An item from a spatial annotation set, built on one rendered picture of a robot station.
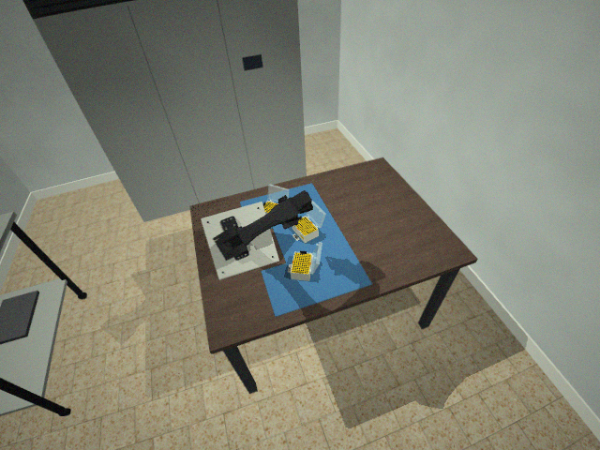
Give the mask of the yellow perforated plate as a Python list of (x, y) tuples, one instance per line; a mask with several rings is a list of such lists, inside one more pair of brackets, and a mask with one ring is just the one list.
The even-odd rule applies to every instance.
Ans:
[(303, 235), (307, 235), (318, 230), (306, 217), (298, 218), (298, 225), (295, 225)]
[(263, 208), (265, 212), (269, 212), (272, 208), (274, 208), (274, 206), (276, 206), (276, 203), (272, 203), (272, 202), (267, 202), (263, 204)]
[(295, 253), (292, 264), (292, 273), (308, 274), (310, 267), (311, 255), (306, 251)]

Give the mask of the blue bench mat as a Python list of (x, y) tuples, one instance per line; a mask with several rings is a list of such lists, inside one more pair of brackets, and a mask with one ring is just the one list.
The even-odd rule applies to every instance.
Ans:
[[(293, 226), (284, 229), (282, 224), (278, 224), (270, 228), (274, 230), (286, 262), (262, 270), (276, 317), (372, 285), (313, 184), (290, 188), (289, 198), (303, 190), (326, 216), (322, 227), (318, 228), (319, 236), (306, 243), (296, 234)], [(299, 240), (295, 240), (294, 234)], [(310, 280), (291, 279), (288, 268), (293, 263), (294, 252), (306, 251), (313, 255), (319, 242), (322, 242), (320, 265), (313, 275), (310, 274)]]

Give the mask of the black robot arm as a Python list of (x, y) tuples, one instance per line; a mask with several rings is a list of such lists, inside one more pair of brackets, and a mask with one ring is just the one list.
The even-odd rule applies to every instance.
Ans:
[(234, 216), (222, 219), (220, 224), (225, 232), (217, 235), (213, 240), (216, 240), (215, 243), (224, 259), (228, 261), (234, 257), (238, 261), (245, 258), (249, 255), (247, 245), (258, 235), (287, 220), (290, 222), (297, 220), (298, 214), (313, 210), (311, 198), (305, 190), (287, 198), (285, 195), (278, 199), (278, 205), (270, 212), (245, 227), (238, 227)]

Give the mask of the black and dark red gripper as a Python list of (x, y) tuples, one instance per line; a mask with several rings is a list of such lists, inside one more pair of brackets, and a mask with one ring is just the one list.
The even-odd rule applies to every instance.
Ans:
[(292, 222), (290, 222), (289, 220), (287, 220), (287, 221), (285, 221), (284, 223), (282, 223), (282, 226), (283, 226), (283, 228), (284, 228), (284, 229), (288, 229), (288, 228), (290, 228), (291, 226), (295, 226), (295, 225), (298, 225), (298, 219), (297, 219), (297, 220), (294, 220), (294, 221), (292, 221)]

